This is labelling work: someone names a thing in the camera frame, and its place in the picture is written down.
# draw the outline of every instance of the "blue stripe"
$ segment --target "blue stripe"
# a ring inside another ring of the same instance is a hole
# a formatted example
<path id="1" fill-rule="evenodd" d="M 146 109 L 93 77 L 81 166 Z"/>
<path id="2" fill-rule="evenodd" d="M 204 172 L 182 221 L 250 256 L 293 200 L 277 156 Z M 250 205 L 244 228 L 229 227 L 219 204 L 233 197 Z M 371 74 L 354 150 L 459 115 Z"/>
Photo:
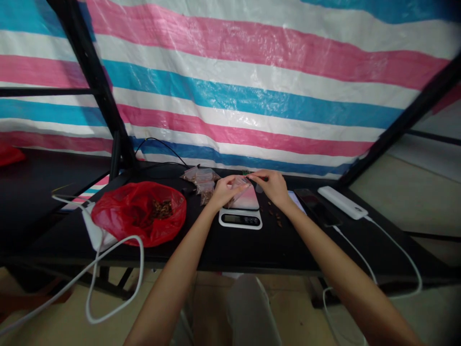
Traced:
<path id="1" fill-rule="evenodd" d="M 402 113 L 391 107 L 334 102 L 254 87 L 189 78 L 125 62 L 104 60 L 115 87 L 193 101 L 203 107 L 321 124 L 388 128 Z"/>
<path id="2" fill-rule="evenodd" d="M 99 108 L 0 99 L 0 119 L 19 118 L 70 125 L 107 126 Z"/>
<path id="3" fill-rule="evenodd" d="M 86 190 L 84 193 L 93 193 L 93 194 L 94 194 L 94 193 L 98 193 L 99 191 L 101 191 L 101 190 L 97 190 L 97 189 L 88 189 L 88 190 Z"/>
<path id="4" fill-rule="evenodd" d="M 301 0 L 338 10 L 359 10 L 389 24 L 440 19 L 461 22 L 460 7 L 451 0 Z"/>
<path id="5" fill-rule="evenodd" d="M 144 141 L 144 139 L 131 137 L 131 141 L 133 143 L 133 147 L 137 148 Z M 163 142 L 168 144 L 182 158 L 212 160 L 216 163 L 222 163 L 228 166 L 267 168 L 282 172 L 315 174 L 320 176 L 324 176 L 327 173 L 343 175 L 351 166 L 350 164 L 342 164 L 337 167 L 329 167 L 318 166 L 313 164 L 287 163 L 281 161 L 253 158 L 248 156 L 221 154 L 209 147 L 178 144 L 166 141 Z M 164 147 L 161 143 L 158 143 L 157 141 L 146 141 L 141 147 L 141 151 L 144 154 L 173 155 L 173 153 L 169 151 L 168 148 Z"/>
<path id="6" fill-rule="evenodd" d="M 93 42 L 96 41 L 86 3 L 79 2 Z M 0 0 L 0 30 L 66 37 L 58 16 L 46 0 Z"/>

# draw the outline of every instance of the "red object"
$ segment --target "red object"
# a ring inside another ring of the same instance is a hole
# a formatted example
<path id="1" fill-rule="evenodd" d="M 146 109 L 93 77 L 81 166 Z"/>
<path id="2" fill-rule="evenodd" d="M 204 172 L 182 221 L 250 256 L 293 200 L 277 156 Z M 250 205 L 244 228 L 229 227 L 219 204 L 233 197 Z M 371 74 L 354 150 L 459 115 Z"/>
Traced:
<path id="1" fill-rule="evenodd" d="M 153 199 L 171 201 L 173 215 L 149 221 Z M 130 183 L 106 192 L 91 212 L 93 222 L 118 240 L 138 235 L 144 247 L 154 247 L 172 240 L 186 219 L 186 200 L 177 190 L 154 182 Z M 126 242 L 138 246 L 131 239 Z"/>
<path id="2" fill-rule="evenodd" d="M 25 160 L 25 155 L 22 151 L 9 144 L 0 142 L 0 166 L 7 166 L 22 160 Z"/>

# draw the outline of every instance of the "white scale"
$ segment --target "white scale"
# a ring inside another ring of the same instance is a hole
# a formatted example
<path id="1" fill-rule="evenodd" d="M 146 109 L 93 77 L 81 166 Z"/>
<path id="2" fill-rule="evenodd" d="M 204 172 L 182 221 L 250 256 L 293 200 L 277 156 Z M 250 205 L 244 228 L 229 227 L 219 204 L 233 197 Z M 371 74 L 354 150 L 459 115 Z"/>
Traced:
<path id="1" fill-rule="evenodd" d="M 253 185 L 234 202 L 232 208 L 221 208 L 219 224 L 224 227 L 252 230 L 260 230 L 263 227 L 258 198 Z"/>

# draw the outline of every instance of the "phone screen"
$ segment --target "phone screen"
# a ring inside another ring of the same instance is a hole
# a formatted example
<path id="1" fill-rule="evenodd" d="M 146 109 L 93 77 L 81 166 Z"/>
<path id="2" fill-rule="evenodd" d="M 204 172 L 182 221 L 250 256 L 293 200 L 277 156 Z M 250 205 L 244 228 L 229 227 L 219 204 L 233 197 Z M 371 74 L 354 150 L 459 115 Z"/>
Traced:
<path id="1" fill-rule="evenodd" d="M 322 226 L 331 227 L 342 224 L 341 220 L 334 216 L 310 190 L 299 189 L 294 192 Z"/>

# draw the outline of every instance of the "black desk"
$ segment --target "black desk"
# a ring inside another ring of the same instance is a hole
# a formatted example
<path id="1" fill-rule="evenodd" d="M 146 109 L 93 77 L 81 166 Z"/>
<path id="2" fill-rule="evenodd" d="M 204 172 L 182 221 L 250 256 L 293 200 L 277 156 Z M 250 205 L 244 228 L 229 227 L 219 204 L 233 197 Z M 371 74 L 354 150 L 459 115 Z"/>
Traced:
<path id="1" fill-rule="evenodd" d="M 52 190 L 78 196 L 109 173 L 110 158 L 21 149 L 26 160 L 0 167 L 0 255 L 26 247 L 50 225 L 63 207 Z"/>
<path id="2" fill-rule="evenodd" d="M 184 168 L 178 165 L 159 166 L 141 172 L 126 171 L 92 199 L 98 200 L 104 192 L 128 182 L 144 180 L 156 181 L 178 190 L 193 188 L 192 183 L 175 178 L 179 177 L 183 171 Z M 241 173 L 220 169 L 216 169 L 216 172 L 221 176 Z M 316 191 L 320 186 L 325 185 L 336 187 L 336 182 L 331 180 L 287 176 L 286 181 L 290 190 L 309 188 Z M 451 268 L 414 242 L 370 205 L 348 189 L 340 191 L 367 209 L 370 216 L 409 253 L 418 266 L 426 285 L 431 283 L 448 284 L 456 280 L 456 273 Z M 198 269 L 321 276 L 317 263 L 288 219 L 279 212 L 282 216 L 283 228 L 277 226 L 275 216 L 268 213 L 268 209 L 271 208 L 275 214 L 277 212 L 276 207 L 273 205 L 269 207 L 268 199 L 264 193 L 257 194 L 257 196 L 259 204 L 264 209 L 262 213 L 263 228 L 259 231 L 227 228 L 221 226 L 216 217 L 212 223 Z M 186 221 L 176 238 L 158 247 L 145 249 L 145 266 L 147 268 L 162 268 L 164 266 L 202 210 L 203 207 L 200 207 L 199 204 L 199 196 L 192 195 L 188 198 Z M 368 260 L 379 281 L 400 281 L 415 286 L 416 277 L 412 266 L 381 230 L 366 220 L 354 221 L 339 210 L 337 210 L 336 215 L 343 221 L 343 225 L 340 227 L 342 232 Z M 357 253 L 336 231 L 331 228 L 326 228 L 324 231 L 367 272 L 366 266 Z M 87 265 L 94 257 L 95 252 L 88 238 L 81 212 L 76 210 L 51 228 L 32 246 L 14 256 L 12 260 L 34 265 L 46 264 L 48 268 L 56 269 L 62 265 Z M 138 267 L 139 250 L 136 247 L 120 246 L 105 257 L 100 265 Z"/>

